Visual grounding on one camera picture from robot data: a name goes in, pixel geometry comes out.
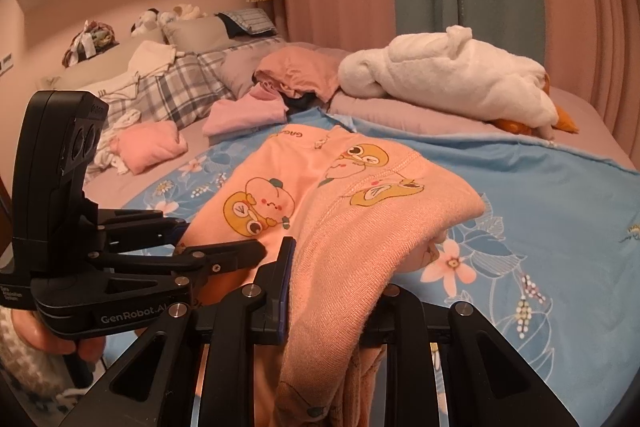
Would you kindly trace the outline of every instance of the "floral blanket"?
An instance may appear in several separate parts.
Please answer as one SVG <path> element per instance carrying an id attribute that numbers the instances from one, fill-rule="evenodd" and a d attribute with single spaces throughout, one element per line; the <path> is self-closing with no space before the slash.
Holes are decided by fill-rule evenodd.
<path id="1" fill-rule="evenodd" d="M 292 122 L 327 129 L 336 123 L 318 110 Z M 486 204 L 479 219 L 450 230 L 437 261 L 395 282 L 434 304 L 472 302 L 582 427 L 600 427 L 640 367 L 638 173 L 523 137 L 417 137 L 351 118 L 343 124 L 417 150 L 462 176 Z M 212 147 L 127 208 L 193 218 L 273 132 L 269 128 Z M 437 346 L 431 350 L 446 425 Z M 379 391 L 374 426 L 384 418 Z"/>

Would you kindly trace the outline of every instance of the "camera lens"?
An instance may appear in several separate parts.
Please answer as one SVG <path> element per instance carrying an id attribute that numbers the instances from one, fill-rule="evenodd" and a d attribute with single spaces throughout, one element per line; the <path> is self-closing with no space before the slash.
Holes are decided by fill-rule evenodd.
<path id="1" fill-rule="evenodd" d="M 86 133 L 86 140 L 84 141 L 84 155 L 89 154 L 89 151 L 94 146 L 95 140 L 95 127 L 92 125 L 89 127 L 89 131 Z"/>
<path id="2" fill-rule="evenodd" d="M 82 131 L 82 129 L 78 130 L 78 134 L 76 134 L 76 139 L 74 140 L 74 146 L 71 149 L 71 159 L 75 160 L 76 158 L 78 158 L 78 155 L 80 154 L 81 150 L 82 150 L 82 142 L 84 141 L 84 132 Z"/>

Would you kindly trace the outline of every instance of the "bed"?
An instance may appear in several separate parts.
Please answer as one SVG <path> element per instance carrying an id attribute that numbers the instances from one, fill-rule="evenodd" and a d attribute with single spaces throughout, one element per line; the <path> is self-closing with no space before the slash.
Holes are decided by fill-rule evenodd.
<path id="1" fill-rule="evenodd" d="M 440 267 L 442 274 L 420 270 L 397 276 L 395 282 L 439 305 L 457 299 L 473 302 L 545 378 L 579 424 L 597 427 L 640 366 L 634 350 L 640 320 L 634 318 L 632 304 L 640 297 L 633 283 L 640 271 L 640 242 L 633 232 L 640 223 L 640 183 L 591 106 L 562 90 L 552 97 L 572 115 L 580 134 L 557 132 L 556 142 L 547 142 L 484 127 L 484 132 L 464 125 L 459 132 L 443 131 L 442 123 L 433 121 L 434 133 L 427 127 L 418 135 L 380 125 L 375 115 L 366 121 L 318 108 L 290 121 L 326 129 L 340 124 L 367 136 L 400 140 L 471 183 L 487 212 L 451 230 L 447 244 L 468 260 L 474 281 L 467 284 Z M 406 111 L 403 118 L 408 118 Z M 428 126 L 428 120 L 421 122 Z M 210 144 L 198 121 L 183 130 L 190 144 L 186 155 L 140 176 L 119 176 L 110 169 L 86 185 L 86 195 L 103 207 L 156 208 L 193 219 L 234 168 L 277 129 Z M 447 277 L 457 282 L 455 295 L 443 285 Z M 134 338 L 133 333 L 111 337 L 108 362 Z M 436 367 L 438 356 L 433 351 Z M 383 422 L 384 369 L 378 381 L 373 425 Z M 446 425 L 441 374 L 437 382 Z"/>

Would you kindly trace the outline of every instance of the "beige pillow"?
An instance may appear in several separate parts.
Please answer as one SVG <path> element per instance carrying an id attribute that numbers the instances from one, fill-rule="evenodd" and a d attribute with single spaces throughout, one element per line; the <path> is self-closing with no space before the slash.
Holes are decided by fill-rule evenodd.
<path id="1" fill-rule="evenodd" d="M 136 49 L 143 41 L 153 41 L 164 44 L 164 35 L 160 28 L 126 39 L 116 47 L 66 68 L 60 76 L 43 78 L 38 83 L 40 89 L 76 90 L 84 86 L 109 80 L 127 71 L 129 61 Z"/>
<path id="2" fill-rule="evenodd" d="M 228 37 L 225 23 L 218 17 L 174 21 L 164 27 L 164 34 L 169 44 L 173 44 L 179 52 L 214 52 L 241 43 Z"/>

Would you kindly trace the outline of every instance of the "pink flower print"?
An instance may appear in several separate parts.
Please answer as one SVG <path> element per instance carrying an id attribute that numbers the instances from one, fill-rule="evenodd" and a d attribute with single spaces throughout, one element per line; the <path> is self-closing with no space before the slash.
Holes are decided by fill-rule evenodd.
<path id="1" fill-rule="evenodd" d="M 458 294 L 456 289 L 456 276 L 460 282 L 471 284 L 476 280 L 476 270 L 460 260 L 460 247 L 453 239 L 447 239 L 440 252 L 440 257 L 431 263 L 422 272 L 420 280 L 422 282 L 436 282 L 444 279 L 444 289 L 449 297 Z"/>
<path id="2" fill-rule="evenodd" d="M 182 171 L 182 175 L 186 176 L 189 172 L 200 172 L 202 171 L 202 164 L 206 158 L 203 156 L 202 158 L 196 158 L 191 160 L 187 165 L 183 165 L 178 170 Z"/>
<path id="3" fill-rule="evenodd" d="M 158 204 L 156 204 L 154 209 L 162 210 L 162 213 L 166 216 L 167 214 L 171 214 L 172 212 L 178 210 L 179 207 L 180 205 L 175 201 L 160 201 Z"/>

